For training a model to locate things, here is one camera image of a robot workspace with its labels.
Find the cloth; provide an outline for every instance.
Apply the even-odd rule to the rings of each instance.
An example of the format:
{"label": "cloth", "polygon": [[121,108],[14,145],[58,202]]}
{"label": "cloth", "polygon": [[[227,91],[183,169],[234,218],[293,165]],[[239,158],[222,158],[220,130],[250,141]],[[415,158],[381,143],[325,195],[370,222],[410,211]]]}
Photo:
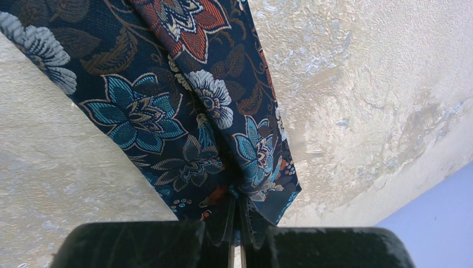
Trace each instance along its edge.
{"label": "cloth", "polygon": [[301,191],[246,0],[3,0],[0,30],[179,220],[234,194],[277,224]]}

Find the floral necktie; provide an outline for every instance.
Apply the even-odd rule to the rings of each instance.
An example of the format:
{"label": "floral necktie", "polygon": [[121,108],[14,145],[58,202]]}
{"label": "floral necktie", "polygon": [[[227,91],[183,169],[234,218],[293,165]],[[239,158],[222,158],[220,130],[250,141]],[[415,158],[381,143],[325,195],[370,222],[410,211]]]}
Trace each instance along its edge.
{"label": "floral necktie", "polygon": [[140,169],[178,219],[301,191],[246,0],[4,0],[0,31]]}

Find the beige surface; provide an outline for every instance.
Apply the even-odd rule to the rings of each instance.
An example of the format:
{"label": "beige surface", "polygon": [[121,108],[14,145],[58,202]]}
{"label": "beige surface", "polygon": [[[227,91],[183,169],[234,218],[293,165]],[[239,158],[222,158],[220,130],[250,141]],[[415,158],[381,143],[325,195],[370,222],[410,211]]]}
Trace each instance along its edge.
{"label": "beige surface", "polygon": [[[303,187],[282,225],[375,224],[473,160],[469,1],[250,5]],[[0,267],[47,267],[87,221],[173,219],[3,36],[0,114]]]}

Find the floral fabric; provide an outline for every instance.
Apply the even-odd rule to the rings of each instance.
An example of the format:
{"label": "floral fabric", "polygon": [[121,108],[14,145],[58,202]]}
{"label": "floral fabric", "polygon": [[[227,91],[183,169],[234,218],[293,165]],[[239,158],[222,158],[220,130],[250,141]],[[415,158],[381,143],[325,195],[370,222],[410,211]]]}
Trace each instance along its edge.
{"label": "floral fabric", "polygon": [[178,219],[243,194],[277,223],[300,192],[246,0],[5,0],[0,31]]}

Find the light purple surface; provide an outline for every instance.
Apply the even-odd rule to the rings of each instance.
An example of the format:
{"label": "light purple surface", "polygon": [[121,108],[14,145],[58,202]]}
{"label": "light purple surface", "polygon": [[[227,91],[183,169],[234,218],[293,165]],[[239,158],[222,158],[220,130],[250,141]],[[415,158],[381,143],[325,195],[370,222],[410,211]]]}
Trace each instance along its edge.
{"label": "light purple surface", "polygon": [[416,268],[473,268],[473,164],[377,224],[405,244]]}

